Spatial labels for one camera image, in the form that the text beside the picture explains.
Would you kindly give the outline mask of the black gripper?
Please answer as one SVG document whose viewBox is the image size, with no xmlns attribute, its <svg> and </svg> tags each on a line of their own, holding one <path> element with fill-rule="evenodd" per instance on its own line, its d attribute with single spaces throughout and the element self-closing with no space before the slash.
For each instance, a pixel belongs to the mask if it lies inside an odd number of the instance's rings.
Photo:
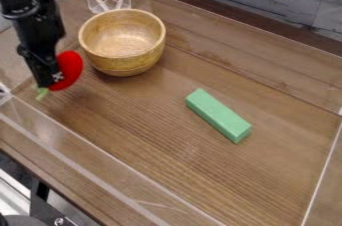
<svg viewBox="0 0 342 226">
<path fill-rule="evenodd" d="M 38 88 L 64 79 L 56 45 L 65 35 L 54 0 L 10 0 L 10 21 L 18 38 L 17 53 L 24 58 Z"/>
</svg>

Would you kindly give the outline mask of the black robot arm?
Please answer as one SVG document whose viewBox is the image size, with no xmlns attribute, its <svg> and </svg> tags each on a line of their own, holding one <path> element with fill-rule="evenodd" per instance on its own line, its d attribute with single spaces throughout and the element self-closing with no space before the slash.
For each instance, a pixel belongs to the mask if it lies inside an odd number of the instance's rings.
<svg viewBox="0 0 342 226">
<path fill-rule="evenodd" d="M 17 54 L 24 58 L 36 84 L 48 88 L 64 78 L 56 59 L 56 45 L 65 29 L 56 1 L 0 0 L 0 11 L 14 28 Z"/>
</svg>

